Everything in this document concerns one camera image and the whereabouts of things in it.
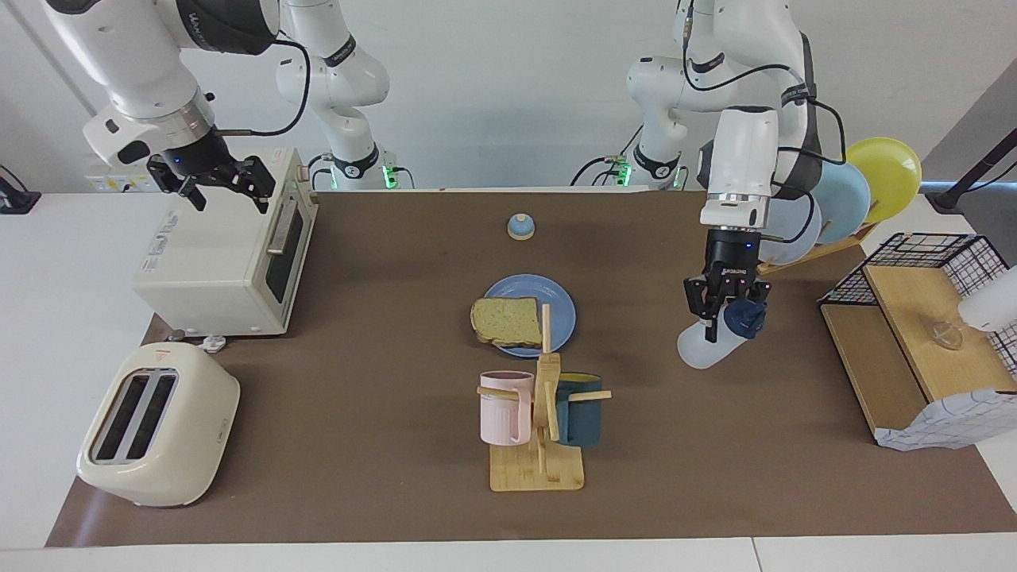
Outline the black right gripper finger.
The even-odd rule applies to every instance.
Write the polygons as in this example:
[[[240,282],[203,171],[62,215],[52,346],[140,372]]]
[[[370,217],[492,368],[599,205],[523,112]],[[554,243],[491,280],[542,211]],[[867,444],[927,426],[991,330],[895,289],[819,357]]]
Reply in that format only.
[[[197,211],[206,209],[207,201],[199,190],[199,181],[194,176],[178,177],[162,157],[149,157],[148,173],[157,187],[164,193],[173,193],[187,199]]]
[[[215,184],[229,191],[247,196],[254,203],[258,213],[265,215],[270,209],[270,198],[275,192],[276,181],[261,158],[247,157],[233,160],[215,169]]]

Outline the translucent squeeze bottle blue cap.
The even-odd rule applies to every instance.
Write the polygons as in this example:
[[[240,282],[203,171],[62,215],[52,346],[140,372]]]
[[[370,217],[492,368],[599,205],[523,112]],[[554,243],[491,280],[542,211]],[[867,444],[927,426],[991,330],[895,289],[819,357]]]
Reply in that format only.
[[[768,305],[740,298],[723,307],[713,332],[715,341],[707,339],[708,321],[697,321],[677,338],[677,351],[694,369],[708,369],[730,355],[763,329]]]

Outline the toasted bread slice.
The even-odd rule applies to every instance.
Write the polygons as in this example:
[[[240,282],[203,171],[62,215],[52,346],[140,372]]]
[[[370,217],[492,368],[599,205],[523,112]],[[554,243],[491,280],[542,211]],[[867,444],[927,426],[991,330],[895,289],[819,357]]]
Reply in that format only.
[[[538,314],[534,297],[478,298],[470,308],[470,322],[483,343],[539,348],[543,340]]]

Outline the wooden plate rack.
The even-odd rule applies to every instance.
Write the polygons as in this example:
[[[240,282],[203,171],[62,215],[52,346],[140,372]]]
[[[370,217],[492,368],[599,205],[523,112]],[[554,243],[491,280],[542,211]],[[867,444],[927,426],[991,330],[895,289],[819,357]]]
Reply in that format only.
[[[830,254],[836,253],[837,251],[842,251],[843,249],[851,249],[851,247],[857,246],[868,237],[868,233],[872,232],[872,229],[876,227],[875,223],[862,225],[860,230],[850,235],[848,238],[841,240],[841,242],[834,242],[829,244],[816,245],[813,249],[809,251],[806,256],[799,258],[798,261],[793,261],[793,263],[785,265],[775,265],[772,261],[767,261],[767,263],[760,263],[758,268],[756,268],[756,274],[767,275],[771,272],[778,272],[791,268],[792,265],[799,265],[806,263],[811,260],[816,260],[816,258],[829,256]]]

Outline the blue round plate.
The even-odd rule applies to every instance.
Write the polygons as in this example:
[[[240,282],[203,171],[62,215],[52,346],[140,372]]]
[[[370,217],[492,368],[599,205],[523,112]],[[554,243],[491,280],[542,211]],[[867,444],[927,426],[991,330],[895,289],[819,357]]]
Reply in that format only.
[[[551,348],[559,351],[567,343],[575,327],[575,306],[566,289],[547,276],[516,274],[506,276],[486,291],[486,298],[536,298],[551,307]]]

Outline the yellow plate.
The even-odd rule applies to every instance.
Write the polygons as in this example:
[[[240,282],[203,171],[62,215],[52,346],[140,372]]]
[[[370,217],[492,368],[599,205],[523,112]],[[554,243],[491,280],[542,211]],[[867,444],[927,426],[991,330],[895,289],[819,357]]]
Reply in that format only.
[[[911,147],[892,137],[870,137],[846,149],[846,158],[868,179],[871,206],[864,224],[897,216],[922,185],[922,164]]]

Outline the black desk clamp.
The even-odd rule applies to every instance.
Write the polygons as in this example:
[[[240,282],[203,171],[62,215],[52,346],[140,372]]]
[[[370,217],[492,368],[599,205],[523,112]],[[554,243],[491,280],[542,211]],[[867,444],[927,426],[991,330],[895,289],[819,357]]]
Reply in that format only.
[[[39,191],[29,191],[14,171],[0,163],[0,214],[28,214],[40,199]]]

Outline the wooden two-tier shelf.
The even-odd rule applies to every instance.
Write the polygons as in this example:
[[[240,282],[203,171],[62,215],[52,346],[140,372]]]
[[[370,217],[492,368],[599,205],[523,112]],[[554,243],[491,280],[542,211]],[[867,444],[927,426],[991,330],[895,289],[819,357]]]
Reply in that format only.
[[[864,265],[846,303],[821,303],[876,444],[959,449],[1017,430],[1017,377],[963,323],[947,272]]]

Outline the dark teal mug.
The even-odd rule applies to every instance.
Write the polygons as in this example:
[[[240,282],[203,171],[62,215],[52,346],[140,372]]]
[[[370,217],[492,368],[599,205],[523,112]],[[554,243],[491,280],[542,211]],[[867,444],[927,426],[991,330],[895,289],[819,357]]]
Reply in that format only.
[[[556,414],[563,446],[596,446],[601,438],[601,401],[571,402],[570,396],[603,389],[602,377],[592,373],[562,371],[556,389]]]

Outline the clear glass cup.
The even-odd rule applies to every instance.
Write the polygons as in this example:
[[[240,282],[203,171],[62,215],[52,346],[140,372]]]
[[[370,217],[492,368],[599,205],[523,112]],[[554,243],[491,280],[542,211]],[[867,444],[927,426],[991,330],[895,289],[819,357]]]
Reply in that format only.
[[[929,325],[931,341],[944,349],[958,351],[964,347],[964,332],[966,325],[962,321],[947,321],[935,319]]]

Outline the white cylindrical device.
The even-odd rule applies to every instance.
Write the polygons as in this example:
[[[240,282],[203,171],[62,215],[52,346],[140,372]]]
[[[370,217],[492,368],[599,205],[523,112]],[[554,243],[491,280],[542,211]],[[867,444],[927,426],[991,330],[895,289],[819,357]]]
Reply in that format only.
[[[967,326],[984,332],[999,332],[1017,321],[1017,267],[988,280],[963,298],[957,311]]]

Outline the white checked cloth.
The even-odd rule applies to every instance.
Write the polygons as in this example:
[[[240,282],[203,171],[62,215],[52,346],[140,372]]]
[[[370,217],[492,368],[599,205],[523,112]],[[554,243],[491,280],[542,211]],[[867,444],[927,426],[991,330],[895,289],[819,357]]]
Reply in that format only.
[[[896,451],[960,449],[1017,430],[1017,393],[979,388],[934,401],[905,428],[875,428],[876,444]]]

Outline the cream two-slot toaster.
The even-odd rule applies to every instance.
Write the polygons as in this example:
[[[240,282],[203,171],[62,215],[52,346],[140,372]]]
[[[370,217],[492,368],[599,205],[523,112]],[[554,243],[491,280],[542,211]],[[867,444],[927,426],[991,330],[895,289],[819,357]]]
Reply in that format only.
[[[77,474],[138,506],[191,504],[214,480],[240,395],[236,377],[197,346],[139,347],[91,421]]]

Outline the brown table mat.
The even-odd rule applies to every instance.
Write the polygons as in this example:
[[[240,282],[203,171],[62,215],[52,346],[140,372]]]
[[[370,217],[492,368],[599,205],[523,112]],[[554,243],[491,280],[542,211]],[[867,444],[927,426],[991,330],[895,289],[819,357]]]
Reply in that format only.
[[[323,193],[289,332],[229,342],[241,398],[215,481],[182,509],[76,482],[48,544],[421,542],[1017,530],[973,446],[877,446],[816,300],[858,249],[778,272],[763,332],[684,365],[698,193]],[[506,223],[530,214],[533,238]],[[581,491],[494,493],[480,373],[531,370],[477,341],[504,276],[560,283],[563,367],[613,398]]]

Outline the white wall socket strip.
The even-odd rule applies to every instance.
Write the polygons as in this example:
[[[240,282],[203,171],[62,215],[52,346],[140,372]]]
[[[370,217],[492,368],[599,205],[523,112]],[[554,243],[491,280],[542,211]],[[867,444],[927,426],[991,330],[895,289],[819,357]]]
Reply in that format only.
[[[88,153],[83,163],[83,177],[92,191],[109,193],[146,192],[162,193],[149,176],[145,163],[111,167],[94,153]]]

